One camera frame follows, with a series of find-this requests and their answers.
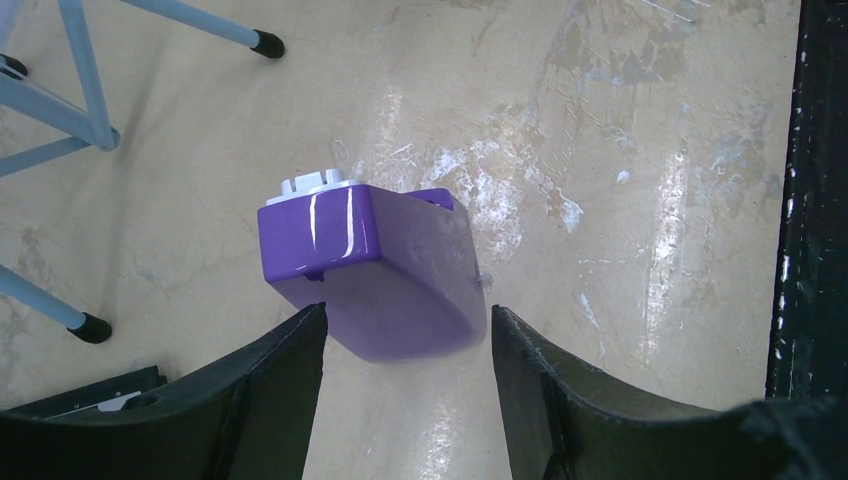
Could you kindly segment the purple metronome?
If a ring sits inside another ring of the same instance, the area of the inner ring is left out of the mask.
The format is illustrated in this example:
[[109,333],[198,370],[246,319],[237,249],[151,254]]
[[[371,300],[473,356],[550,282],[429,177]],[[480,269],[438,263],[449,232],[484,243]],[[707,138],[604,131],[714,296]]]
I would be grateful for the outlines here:
[[323,304],[329,335],[363,360],[451,354],[485,335],[469,217],[447,189],[313,172],[283,181],[257,223],[265,281],[297,308]]

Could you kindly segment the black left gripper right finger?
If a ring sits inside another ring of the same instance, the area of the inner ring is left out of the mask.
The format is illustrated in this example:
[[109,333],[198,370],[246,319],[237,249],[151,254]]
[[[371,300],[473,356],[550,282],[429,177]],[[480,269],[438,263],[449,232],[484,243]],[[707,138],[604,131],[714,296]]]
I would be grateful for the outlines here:
[[715,411],[628,384],[510,309],[491,314],[516,479],[843,479],[847,402],[765,399]]

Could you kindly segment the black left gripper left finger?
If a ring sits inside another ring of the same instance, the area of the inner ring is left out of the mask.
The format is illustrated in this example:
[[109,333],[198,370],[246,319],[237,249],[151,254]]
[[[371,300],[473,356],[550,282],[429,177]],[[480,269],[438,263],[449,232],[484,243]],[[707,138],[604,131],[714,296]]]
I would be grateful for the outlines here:
[[323,304],[116,411],[1,416],[5,479],[299,479],[323,377]]

